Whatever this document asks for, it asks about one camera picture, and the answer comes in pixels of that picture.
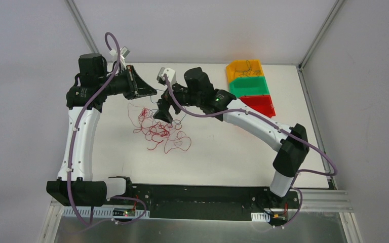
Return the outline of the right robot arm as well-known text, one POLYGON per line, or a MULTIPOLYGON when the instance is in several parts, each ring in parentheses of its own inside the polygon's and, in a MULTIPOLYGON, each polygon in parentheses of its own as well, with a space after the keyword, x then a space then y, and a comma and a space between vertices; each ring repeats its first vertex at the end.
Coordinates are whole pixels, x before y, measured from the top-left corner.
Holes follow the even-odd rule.
POLYGON ((169 109, 173 108, 176 114, 183 111, 194 117, 213 117, 259 138, 277 152, 267 201, 275 208, 285 204, 287 192, 309 152, 305 127, 274 121, 230 92, 214 88, 200 67, 186 71, 184 78, 186 85, 182 86, 176 81, 175 70, 165 67, 160 69, 157 80, 166 86, 166 90, 158 100, 154 118, 171 123, 173 117, 169 109))

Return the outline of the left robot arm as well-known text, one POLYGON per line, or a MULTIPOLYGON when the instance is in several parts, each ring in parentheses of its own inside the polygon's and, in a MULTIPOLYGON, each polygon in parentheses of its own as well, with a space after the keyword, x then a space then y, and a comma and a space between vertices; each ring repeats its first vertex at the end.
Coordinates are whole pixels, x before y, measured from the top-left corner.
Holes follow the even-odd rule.
POLYGON ((46 191, 64 206, 100 207, 112 197, 123 205, 133 201, 134 191, 124 176, 93 180, 92 154, 96 128, 103 104, 109 96, 123 95, 133 100, 157 94, 136 72, 133 65, 114 61, 107 70, 106 59, 97 53, 79 57, 79 72, 66 94, 68 136, 61 168, 46 191))

